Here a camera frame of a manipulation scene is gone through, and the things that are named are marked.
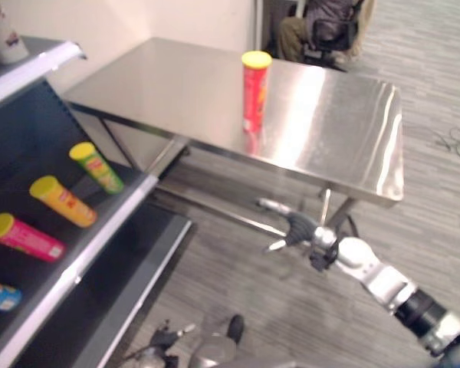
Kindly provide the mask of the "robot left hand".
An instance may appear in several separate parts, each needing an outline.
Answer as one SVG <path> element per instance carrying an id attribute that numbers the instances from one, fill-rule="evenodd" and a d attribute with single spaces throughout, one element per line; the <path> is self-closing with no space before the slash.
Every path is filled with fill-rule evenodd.
<path id="1" fill-rule="evenodd" d="M 153 333 L 152 337 L 150 338 L 149 345 L 151 347 L 161 348 L 162 350 L 168 350 L 180 338 L 194 331 L 195 328 L 195 324 L 189 324 L 184 326 L 182 329 L 171 330 L 169 328 L 169 320 L 165 320 L 164 323 L 161 324 Z"/>

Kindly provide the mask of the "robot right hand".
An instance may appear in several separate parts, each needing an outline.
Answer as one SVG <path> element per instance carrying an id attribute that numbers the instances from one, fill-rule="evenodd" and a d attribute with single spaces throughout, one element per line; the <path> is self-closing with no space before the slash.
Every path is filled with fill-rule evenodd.
<path id="1" fill-rule="evenodd" d="M 317 223 L 309 216 L 271 199 L 259 198 L 257 205 L 263 209 L 277 213 L 286 219 L 289 225 L 286 235 L 281 240 L 265 248 L 265 254 L 281 250 L 288 246 L 294 246 L 301 242 L 309 242 L 313 239 Z"/>

